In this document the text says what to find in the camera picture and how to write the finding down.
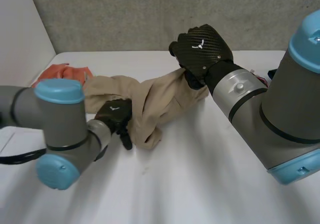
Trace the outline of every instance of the white tabletop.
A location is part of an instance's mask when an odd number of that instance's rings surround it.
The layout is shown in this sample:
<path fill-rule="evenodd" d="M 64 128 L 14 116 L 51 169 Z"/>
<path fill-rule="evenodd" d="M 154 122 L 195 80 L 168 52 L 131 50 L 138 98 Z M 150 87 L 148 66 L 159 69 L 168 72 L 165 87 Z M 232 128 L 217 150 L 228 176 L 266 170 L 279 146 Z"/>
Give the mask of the white tabletop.
<path fill-rule="evenodd" d="M 236 64 L 266 75 L 284 52 L 233 54 Z M 51 63 L 139 81 L 178 67 L 167 52 L 63 53 Z M 0 166 L 0 223 L 320 223 L 320 173 L 279 185 L 210 96 L 161 128 L 163 139 L 152 151 L 126 151 L 114 137 L 104 158 L 66 191 L 42 185 L 35 161 Z M 45 146 L 37 130 L 11 127 L 0 136 L 0 150 L 10 139 L 2 156 Z"/>

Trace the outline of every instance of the beige cloth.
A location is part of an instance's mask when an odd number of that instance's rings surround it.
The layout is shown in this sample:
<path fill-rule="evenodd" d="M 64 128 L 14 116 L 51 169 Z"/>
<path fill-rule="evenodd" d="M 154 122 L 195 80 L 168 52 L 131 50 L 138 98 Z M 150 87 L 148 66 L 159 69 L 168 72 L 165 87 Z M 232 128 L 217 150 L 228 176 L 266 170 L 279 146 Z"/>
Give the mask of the beige cloth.
<path fill-rule="evenodd" d="M 178 69 L 142 83 L 126 76 L 94 77 L 83 87 L 86 111 L 97 113 L 108 100 L 132 99 L 129 135 L 136 146 L 152 149 L 162 137 L 157 125 L 175 119 L 209 94 L 207 87 L 191 89 L 183 73 Z"/>

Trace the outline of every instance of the gray wall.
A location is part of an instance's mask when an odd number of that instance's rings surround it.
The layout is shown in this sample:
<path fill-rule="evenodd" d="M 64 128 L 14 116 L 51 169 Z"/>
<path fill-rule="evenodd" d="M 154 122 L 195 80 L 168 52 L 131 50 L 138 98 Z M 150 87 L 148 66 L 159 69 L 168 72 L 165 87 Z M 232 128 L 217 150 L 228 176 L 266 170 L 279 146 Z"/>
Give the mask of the gray wall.
<path fill-rule="evenodd" d="M 34 0 L 57 53 L 167 50 L 210 24 L 233 50 L 285 50 L 320 0 Z"/>

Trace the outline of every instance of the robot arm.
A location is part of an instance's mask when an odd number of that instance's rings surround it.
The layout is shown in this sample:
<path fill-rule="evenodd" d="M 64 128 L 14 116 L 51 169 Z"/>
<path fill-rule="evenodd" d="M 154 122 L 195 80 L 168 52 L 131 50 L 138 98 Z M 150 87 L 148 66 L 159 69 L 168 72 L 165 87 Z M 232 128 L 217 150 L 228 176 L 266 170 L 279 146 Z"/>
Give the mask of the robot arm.
<path fill-rule="evenodd" d="M 305 18 L 269 89 L 233 63 L 231 50 L 209 25 L 179 35 L 169 48 L 186 68 L 189 86 L 208 86 L 234 128 L 282 184 L 320 170 L 319 20 L 320 10 Z"/>
<path fill-rule="evenodd" d="M 34 89 L 0 86 L 0 127 L 43 130 L 47 149 L 36 170 L 51 188 L 69 188 L 103 156 L 116 131 L 125 147 L 132 148 L 126 133 L 131 100 L 106 102 L 95 119 L 86 122 L 84 98 L 81 84 L 74 80 L 45 80 Z"/>

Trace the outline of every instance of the orange cloth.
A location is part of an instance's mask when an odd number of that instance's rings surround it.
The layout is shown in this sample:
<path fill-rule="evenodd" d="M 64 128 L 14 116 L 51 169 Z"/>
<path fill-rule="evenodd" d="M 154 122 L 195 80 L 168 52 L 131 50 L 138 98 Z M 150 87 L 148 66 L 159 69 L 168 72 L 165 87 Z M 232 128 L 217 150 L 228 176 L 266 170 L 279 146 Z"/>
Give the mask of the orange cloth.
<path fill-rule="evenodd" d="M 39 76 L 38 80 L 32 84 L 32 87 L 35 87 L 43 79 L 78 80 L 84 85 L 87 78 L 93 77 L 88 67 L 74 68 L 68 65 L 69 64 L 51 65 Z"/>

